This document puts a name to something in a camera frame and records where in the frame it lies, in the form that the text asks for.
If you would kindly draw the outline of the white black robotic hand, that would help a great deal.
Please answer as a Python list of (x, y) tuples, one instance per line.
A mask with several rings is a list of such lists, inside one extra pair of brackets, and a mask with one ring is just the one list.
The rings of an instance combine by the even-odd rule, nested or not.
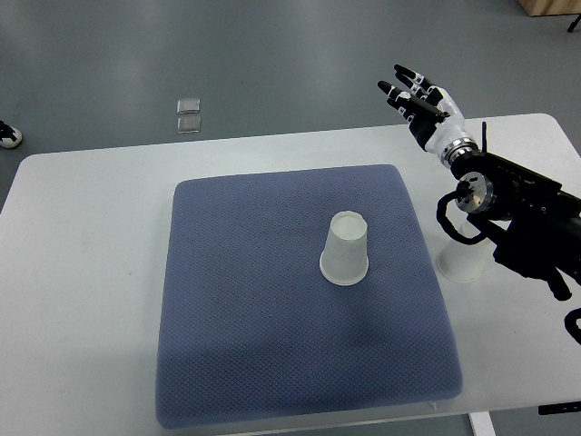
[(379, 81), (378, 88), (387, 96), (387, 104), (408, 123), (424, 152), (436, 155), (449, 168), (460, 155), (478, 149), (465, 129), (464, 115), (444, 88), (403, 65), (396, 64), (394, 70), (402, 86)]

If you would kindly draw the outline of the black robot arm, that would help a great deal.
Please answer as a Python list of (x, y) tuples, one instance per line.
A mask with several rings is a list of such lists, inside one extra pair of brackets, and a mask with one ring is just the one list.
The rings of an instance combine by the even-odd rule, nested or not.
[(579, 198), (469, 138), (445, 145), (440, 158), (458, 181), (438, 201), (442, 230), (465, 245), (490, 240), (496, 263), (546, 282), (557, 300), (568, 300), (563, 277), (580, 279)]

